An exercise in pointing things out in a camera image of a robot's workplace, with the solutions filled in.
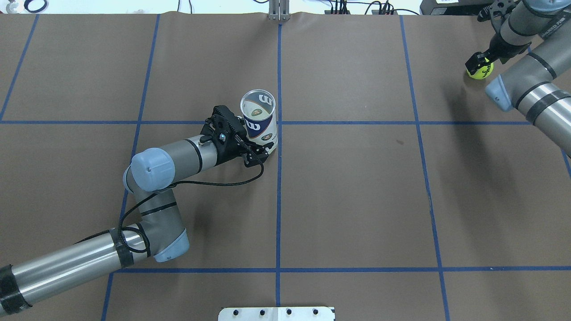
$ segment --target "blue tape grid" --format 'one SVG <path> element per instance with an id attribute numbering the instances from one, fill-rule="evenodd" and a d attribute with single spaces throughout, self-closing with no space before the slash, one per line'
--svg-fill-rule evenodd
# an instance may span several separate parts
<path id="1" fill-rule="evenodd" d="M 152 36 L 152 44 L 151 44 L 151 52 L 148 56 L 148 64 L 147 64 L 147 73 L 145 75 L 144 85 L 143 85 L 143 94 L 141 95 L 141 105 L 139 107 L 139 117 L 137 119 L 137 127 L 135 129 L 135 138 L 133 139 L 133 147 L 131 149 L 131 158 L 135 156 L 135 152 L 137 151 L 137 144 L 139 143 L 139 133 L 141 128 L 141 122 L 143 120 L 143 112 L 144 112 L 144 102 L 147 98 L 147 88 L 148 88 L 148 80 L 151 76 L 151 68 L 152 68 L 152 58 L 155 52 L 155 44 L 156 44 L 156 35 L 159 32 L 159 22 L 160 22 L 160 14 L 156 15 L 155 21 L 155 31 Z M 121 205 L 121 212 L 120 217 L 125 214 L 125 208 L 127 205 L 127 190 L 123 193 L 123 203 Z M 111 288 L 113 285 L 113 275 L 114 273 L 109 274 L 109 278 L 107 280 L 107 291 L 105 292 L 105 301 L 103 302 L 103 311 L 101 313 L 101 321 L 105 321 L 107 319 L 107 308 L 109 307 L 109 298 L 111 296 Z"/>
<path id="2" fill-rule="evenodd" d="M 438 242 L 438 232 L 436 230 L 436 218 L 434 216 L 434 207 L 432 205 L 432 194 L 430 191 L 430 181 L 428 179 L 427 164 L 426 164 L 426 159 L 424 157 L 423 137 L 422 137 L 422 133 L 420 131 L 419 113 L 418 113 L 418 110 L 416 108 L 416 96 L 415 96 L 415 87 L 414 87 L 413 82 L 412 82 L 411 63 L 410 63 L 409 57 L 408 57 L 407 36 L 406 36 L 405 30 L 404 30 L 403 16 L 401 15 L 401 16 L 399 16 L 399 18 L 400 18 L 401 33 L 403 34 L 404 58 L 405 58 L 406 63 L 407 63 L 408 84 L 409 84 L 409 87 L 411 89 L 412 108 L 413 108 L 414 113 L 415 113 L 416 135 L 418 136 L 418 139 L 419 139 L 420 159 L 421 159 L 422 164 L 423 164 L 424 184 L 425 184 L 425 187 L 427 190 L 430 217 L 431 217 L 431 222 L 432 222 L 432 238 L 434 241 L 434 248 L 435 248 L 435 252 L 436 252 L 436 263 L 437 263 L 438 269 L 439 269 L 438 275 L 440 277 L 440 290 L 442 292 L 442 301 L 443 301 L 443 305 L 444 305 L 444 316 L 446 318 L 446 321 L 450 321 L 450 313 L 448 310 L 448 297 L 446 295 L 446 285 L 444 282 L 444 272 L 442 270 L 442 258 L 440 257 L 440 245 Z"/>
<path id="3" fill-rule="evenodd" d="M 6 94 L 6 98 L 2 105 L 2 110 L 0 110 L 0 124 L 4 125 L 136 125 L 135 137 L 133 141 L 133 146 L 131 150 L 131 157 L 134 156 L 136 152 L 136 147 L 138 144 L 138 138 L 140 133 L 141 125 L 201 125 L 204 121 L 143 121 L 143 111 L 144 103 L 146 99 L 146 93 L 148 88 L 148 82 L 150 79 L 152 59 L 154 55 L 154 49 L 156 44 L 156 37 L 159 28 L 160 15 L 156 16 L 155 30 L 152 38 L 151 52 L 149 55 L 147 72 L 145 77 L 145 83 L 143 87 L 143 94 L 141 97 L 141 104 L 139 108 L 139 115 L 135 121 L 4 121 L 3 116 L 6 112 L 7 106 L 10 101 L 11 93 L 17 82 L 18 74 L 22 63 L 25 59 L 28 47 L 33 38 L 33 34 L 36 25 L 39 20 L 39 15 L 36 15 L 34 22 L 32 24 L 30 34 L 27 38 L 26 44 L 22 51 L 22 55 L 18 61 L 18 66 L 10 83 L 9 90 Z M 442 260 L 440 256 L 440 248 L 438 241 L 438 233 L 436 228 L 436 220 L 434 215 L 434 208 L 432 205 L 432 197 L 430 191 L 430 182 L 428 179 L 428 169 L 426 165 L 426 160 L 424 156 L 424 146 L 422 140 L 422 133 L 420 126 L 425 125 L 515 125 L 515 126 L 530 126 L 528 122 L 502 122 L 502 121 L 490 121 L 490 122 L 453 122 L 453 121 L 420 121 L 418 116 L 418 110 L 416 106 L 416 97 L 412 81 L 412 72 L 408 55 L 408 46 L 406 40 L 406 33 L 404 27 L 403 17 L 400 17 L 401 33 L 403 38 L 403 48 L 405 54 L 405 61 L 407 64 L 407 73 L 409 87 L 411 90 L 411 100 L 412 107 L 415 115 L 414 121 L 283 121 L 282 119 L 282 25 L 278 25 L 278 131 L 279 131 L 279 143 L 278 143 L 278 193 L 277 193 L 277 213 L 276 213 L 276 267 L 275 268 L 126 268 L 113 272 L 109 275 L 107 280 L 107 291 L 105 293 L 104 305 L 101 320 L 106 320 L 107 309 L 109 304 L 109 299 L 111 295 L 111 288 L 113 283 L 114 274 L 152 274 L 152 273 L 274 273 L 276 276 L 276 305 L 280 306 L 280 274 L 281 273 L 379 273 L 379 272 L 438 272 L 440 277 L 441 293 L 443 298 L 443 306 L 446 320 L 450 320 L 448 300 L 446 295 L 446 288 L 444 282 L 444 272 L 471 272 L 471 271 L 571 271 L 571 266 L 481 266 L 481 267 L 444 267 L 442 266 Z M 281 267 L 281 183 L 282 183 L 282 127 L 286 125 L 411 125 L 415 126 L 417 130 L 417 137 L 419 140 L 419 149 L 421 154 L 421 162 L 423 166 L 425 187 L 427 190 L 427 196 L 429 200 L 429 212 L 431 216 L 432 231 L 433 231 L 433 241 L 435 244 L 435 253 L 437 260 L 437 267 L 353 267 L 353 268 L 282 268 Z M 571 166 L 569 164 L 569 158 L 562 151 L 562 156 L 564 157 L 565 166 L 571 177 Z M 127 191 L 125 191 L 123 196 L 123 202 L 121 206 L 121 215 L 124 214 L 127 203 Z"/>

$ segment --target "tennis ball can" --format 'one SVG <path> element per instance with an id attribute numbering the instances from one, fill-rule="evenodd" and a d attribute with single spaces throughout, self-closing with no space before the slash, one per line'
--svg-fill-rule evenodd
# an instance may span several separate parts
<path id="1" fill-rule="evenodd" d="M 268 154 L 271 154 L 278 146 L 278 125 L 274 96 L 262 89 L 251 90 L 242 97 L 240 109 L 246 122 L 248 138 L 262 146 L 267 143 L 274 143 L 268 149 Z"/>

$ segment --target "yellow tennis ball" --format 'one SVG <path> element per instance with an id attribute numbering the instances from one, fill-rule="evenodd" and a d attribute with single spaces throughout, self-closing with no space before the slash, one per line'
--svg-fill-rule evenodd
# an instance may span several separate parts
<path id="1" fill-rule="evenodd" d="M 475 74 L 473 74 L 473 75 L 470 75 L 470 72 L 469 72 L 468 70 L 466 70 L 466 72 L 468 73 L 468 76 L 469 76 L 470 78 L 473 78 L 473 79 L 484 79 L 484 78 L 486 78 L 487 76 L 489 76 L 489 75 L 492 73 L 493 70 L 494 70 L 494 63 L 491 63 L 491 64 L 488 65 L 488 66 L 483 66 L 482 68 L 478 69 L 478 71 L 477 71 Z"/>

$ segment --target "cable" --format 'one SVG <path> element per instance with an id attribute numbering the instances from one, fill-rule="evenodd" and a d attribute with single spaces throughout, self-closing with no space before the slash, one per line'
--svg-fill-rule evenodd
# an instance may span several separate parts
<path id="1" fill-rule="evenodd" d="M 125 221 L 125 219 L 127 218 L 127 216 L 129 216 L 129 214 L 131 214 L 134 210 L 136 210 L 139 206 L 141 206 L 143 203 L 145 203 L 146 201 L 150 200 L 151 198 L 157 196 L 157 193 L 152 193 L 151 195 L 147 196 L 144 200 L 140 201 L 139 203 L 137 203 L 135 206 L 133 206 L 132 208 L 130 208 L 128 211 L 125 212 L 124 215 L 122 215 L 119 218 L 119 225 L 117 226 L 117 228 L 119 229 L 119 231 L 121 231 L 121 233 L 119 233 L 119 236 L 121 236 L 121 242 L 129 249 L 129 251 L 134 252 L 134 253 L 145 253 L 145 252 L 149 252 L 149 247 L 150 247 L 150 243 L 148 241 L 147 235 L 145 235 L 145 233 L 141 230 L 138 230 L 136 228 L 133 227 L 123 227 L 123 222 Z M 140 232 L 140 236 L 143 238 L 143 241 L 145 243 L 145 248 L 143 250 L 137 250 L 136 248 L 132 248 L 129 246 L 129 244 L 127 244 L 127 239 L 125 239 L 125 234 L 123 234 L 123 231 L 133 231 L 136 232 L 137 234 L 139 234 Z"/>
<path id="2" fill-rule="evenodd" d="M 416 14 L 416 15 L 420 15 L 419 13 L 417 13 L 417 12 L 415 12 L 415 11 L 412 11 L 412 10 L 408 10 L 408 9 L 392 9 L 392 10 L 389 10 L 389 12 L 391 12 L 391 14 L 392 14 L 393 12 L 395 12 L 395 11 L 408 11 L 408 12 L 412 12 L 412 13 L 414 13 L 414 14 Z"/>
<path id="3" fill-rule="evenodd" d="M 346 1 L 346 3 L 357 3 L 358 5 L 370 5 L 370 2 L 356 2 L 356 1 Z"/>
<path id="4" fill-rule="evenodd" d="M 106 233 L 109 233 L 109 230 L 106 230 L 106 231 L 103 231 L 103 232 L 99 232 L 99 233 L 97 233 L 97 234 L 93 234 L 92 236 L 88 236 L 88 237 L 82 239 L 81 241 L 75 242 L 74 244 L 81 243 L 81 242 L 85 242 L 85 241 L 87 241 L 87 240 L 96 238 L 96 237 L 101 236 L 101 235 L 106 234 Z"/>
<path id="5" fill-rule="evenodd" d="M 28 11 L 29 13 L 40 13 L 47 7 L 47 0 L 43 0 L 43 6 L 40 9 L 30 10 L 30 8 L 28 7 L 30 5 L 30 2 L 32 2 L 32 0 L 24 1 L 24 9 L 26 9 L 26 11 Z"/>
<path id="6" fill-rule="evenodd" d="M 245 180 L 243 182 L 238 182 L 238 183 L 211 183 L 211 182 L 197 182 L 194 180 L 180 180 L 178 182 L 175 182 L 173 184 L 170 184 L 169 186 L 167 186 L 166 188 L 174 188 L 179 184 L 197 184 L 197 185 L 209 185 L 209 186 L 239 186 L 239 185 L 244 185 L 250 182 L 253 182 L 255 180 L 257 180 L 258 178 L 260 178 L 263 174 L 264 174 L 264 163 L 260 160 L 260 158 L 258 157 L 258 155 L 256 155 L 254 152 L 252 152 L 252 149 L 246 145 L 244 143 L 244 141 L 240 138 L 240 136 L 238 136 L 237 134 L 234 136 L 234 138 L 236 139 L 236 141 L 238 142 L 238 144 L 240 144 L 243 148 L 245 148 L 260 164 L 260 173 L 258 175 L 256 175 L 253 178 L 250 178 L 248 180 Z M 125 221 L 125 219 L 127 218 L 127 216 L 129 216 L 129 214 L 131 214 L 135 209 L 137 209 L 139 206 L 141 206 L 142 204 L 144 204 L 145 202 L 149 201 L 151 198 L 157 196 L 157 193 L 152 193 L 151 195 L 147 196 L 145 199 L 143 199 L 142 201 L 140 201 L 139 203 L 137 203 L 135 206 L 133 206 L 132 208 L 130 208 L 128 211 L 125 212 L 124 215 L 121 216 L 121 218 L 119 219 L 119 224 L 117 226 L 118 229 L 120 229 L 121 231 L 133 231 L 137 234 L 139 234 L 141 236 L 141 238 L 143 239 L 144 243 L 145 243 L 145 248 L 144 250 L 137 250 L 136 248 L 132 248 L 127 244 L 127 240 L 125 239 L 125 235 L 123 233 L 120 233 L 121 235 L 121 242 L 129 249 L 129 251 L 131 252 L 135 252 L 135 253 L 147 253 L 147 255 L 150 255 L 150 242 L 147 238 L 147 235 L 145 235 L 145 233 L 137 228 L 134 227 L 123 227 L 123 222 Z"/>
<path id="7" fill-rule="evenodd" d="M 365 14 L 367 14 L 367 12 L 369 12 L 369 9 L 371 8 L 372 5 L 374 5 L 375 3 L 379 4 L 379 11 L 381 11 L 381 6 L 383 5 L 380 1 L 373 1 L 371 3 L 369 3 L 369 6 L 367 7 L 367 9 L 365 10 Z"/>
<path id="8" fill-rule="evenodd" d="M 244 147 L 258 161 L 258 163 L 260 164 L 260 174 L 256 175 L 253 178 L 250 178 L 248 180 L 245 180 L 243 182 L 238 182 L 238 183 L 211 183 L 211 182 L 198 182 L 195 180 L 179 180 L 178 182 L 170 184 L 169 186 L 167 186 L 167 188 L 173 188 L 173 187 L 176 187 L 177 185 L 180 185 L 180 184 L 197 184 L 197 185 L 208 185 L 208 186 L 240 186 L 240 185 L 244 185 L 244 184 L 253 182 L 253 181 L 257 180 L 258 178 L 260 178 L 262 176 L 262 174 L 264 174 L 264 163 L 262 163 L 260 161 L 260 158 L 258 158 L 258 156 L 254 152 L 252 152 L 250 147 L 248 145 L 246 145 L 244 143 L 244 141 L 238 135 L 234 136 L 234 138 L 237 140 L 238 144 L 240 144 L 242 147 Z"/>

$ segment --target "light blue joint cap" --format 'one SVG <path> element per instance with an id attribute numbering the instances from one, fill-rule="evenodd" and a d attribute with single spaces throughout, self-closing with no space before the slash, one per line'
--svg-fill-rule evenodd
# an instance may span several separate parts
<path id="1" fill-rule="evenodd" d="M 133 156 L 131 173 L 140 188 L 152 192 L 172 183 L 175 178 L 175 163 L 167 152 L 153 147 Z"/>
<path id="2" fill-rule="evenodd" d="M 156 254 L 155 260 L 159 263 L 175 259 L 188 251 L 190 244 L 188 242 L 188 235 L 186 235 L 186 228 L 182 234 L 177 237 L 167 248 Z"/>
<path id="3" fill-rule="evenodd" d="M 530 8 L 540 12 L 551 12 L 571 5 L 571 0 L 524 0 Z"/>
<path id="4" fill-rule="evenodd" d="M 499 109 L 508 112 L 513 109 L 512 100 L 509 98 L 508 92 L 505 90 L 504 81 L 501 79 L 501 75 L 492 80 L 489 85 L 486 86 L 486 95 L 496 103 Z"/>

